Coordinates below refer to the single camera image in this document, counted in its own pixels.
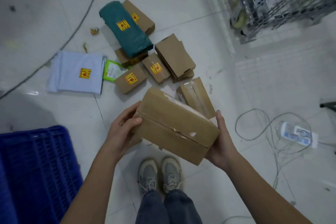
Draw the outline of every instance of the forearm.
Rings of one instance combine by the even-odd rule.
[[[104,224],[115,166],[109,148],[103,145],[61,224]]]
[[[279,195],[239,153],[226,170],[257,224],[311,223]]]

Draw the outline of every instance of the pant leg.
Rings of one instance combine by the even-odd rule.
[[[170,191],[164,201],[170,224],[202,224],[193,201],[179,189]]]
[[[169,217],[159,193],[149,190],[143,196],[135,224],[169,224]]]

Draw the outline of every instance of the blue plastic crate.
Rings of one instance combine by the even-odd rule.
[[[83,183],[62,126],[0,134],[0,223],[59,223]]]

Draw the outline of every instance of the human hand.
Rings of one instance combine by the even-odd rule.
[[[218,128],[220,129],[220,135],[209,149],[206,159],[227,172],[232,161],[239,156],[239,153],[232,142],[225,125],[225,120],[219,110],[216,112],[216,120]]]
[[[137,125],[140,125],[142,118],[133,118],[140,101],[125,109],[111,124],[108,131],[105,147],[111,152],[115,163],[117,163],[128,149],[130,138],[128,133]]]

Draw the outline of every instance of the sneaker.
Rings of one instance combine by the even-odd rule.
[[[182,188],[182,170],[175,158],[165,158],[161,164],[163,190],[167,194],[173,189]]]
[[[138,184],[140,194],[143,196],[149,190],[156,190],[158,183],[158,167],[153,159],[148,159],[140,164],[138,171]]]

